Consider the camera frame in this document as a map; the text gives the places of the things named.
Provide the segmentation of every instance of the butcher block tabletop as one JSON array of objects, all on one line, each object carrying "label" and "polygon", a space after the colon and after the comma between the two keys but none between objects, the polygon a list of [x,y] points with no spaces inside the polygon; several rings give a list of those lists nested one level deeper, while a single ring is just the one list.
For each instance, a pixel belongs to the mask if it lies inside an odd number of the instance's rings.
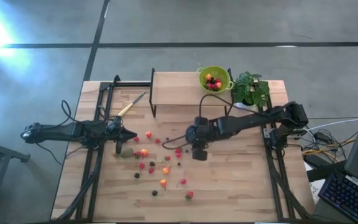
[{"label": "butcher block tabletop", "polygon": [[[288,102],[282,80],[268,81],[273,106]],[[92,120],[98,98],[100,82],[84,82],[76,111],[77,120]],[[133,139],[123,145],[134,151],[148,150],[144,159],[134,157],[115,158],[115,143],[107,142],[104,147],[103,163],[94,210],[94,222],[272,222],[277,221],[272,186],[267,166],[266,152],[260,128],[241,131],[228,140],[209,144],[208,160],[191,158],[191,147],[183,147],[181,158],[175,152],[156,144],[158,138],[165,141],[184,135],[186,128],[194,123],[198,115],[197,105],[164,106],[158,108],[153,118],[149,104],[149,87],[114,87],[110,116],[117,115],[142,92],[147,94],[123,117],[124,127],[138,134],[139,142]],[[232,116],[245,116],[246,111],[233,108]],[[203,106],[202,116],[208,119],[224,116],[215,106]],[[152,133],[151,139],[146,132]],[[175,147],[184,140],[173,142]],[[80,147],[77,142],[69,143],[67,153]],[[291,191],[310,213],[314,203],[306,170],[299,147],[285,149],[285,167]],[[64,162],[51,218],[61,215],[77,195],[83,176],[86,149],[71,154]],[[155,171],[149,173],[153,161]],[[140,178],[139,164],[144,163]],[[170,167],[169,174],[162,169]],[[164,189],[160,180],[166,179]],[[186,179],[186,184],[179,184]],[[194,196],[186,200],[192,191]],[[83,217],[87,215],[90,190],[86,195]],[[280,192],[283,210],[286,205]]]}]

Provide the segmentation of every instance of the green bowl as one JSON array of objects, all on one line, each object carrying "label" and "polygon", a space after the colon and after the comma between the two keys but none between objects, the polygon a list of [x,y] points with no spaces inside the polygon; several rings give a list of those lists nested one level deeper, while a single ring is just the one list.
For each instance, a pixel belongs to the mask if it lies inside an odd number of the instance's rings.
[{"label": "green bowl", "polygon": [[[223,92],[224,90],[231,90],[233,88],[233,85],[234,83],[232,81],[230,81],[230,76],[228,74],[228,72],[219,67],[219,66],[209,66],[209,67],[206,67],[206,68],[198,68],[196,72],[199,72],[200,73],[200,85],[201,87],[210,92],[210,93],[221,93]],[[219,91],[212,91],[212,90],[209,90],[207,89],[206,87],[206,75],[207,74],[211,74],[211,76],[214,78],[214,79],[220,79],[221,80],[221,83],[222,83],[222,87]]]}]

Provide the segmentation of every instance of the green plant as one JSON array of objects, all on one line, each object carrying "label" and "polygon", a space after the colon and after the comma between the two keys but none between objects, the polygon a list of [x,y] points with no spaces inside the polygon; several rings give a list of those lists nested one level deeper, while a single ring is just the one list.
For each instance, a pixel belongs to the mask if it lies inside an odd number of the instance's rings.
[{"label": "green plant", "polygon": [[269,95],[269,84],[260,81],[262,76],[248,71],[239,75],[234,83],[233,96],[235,103],[245,101],[250,105],[265,106]]}]

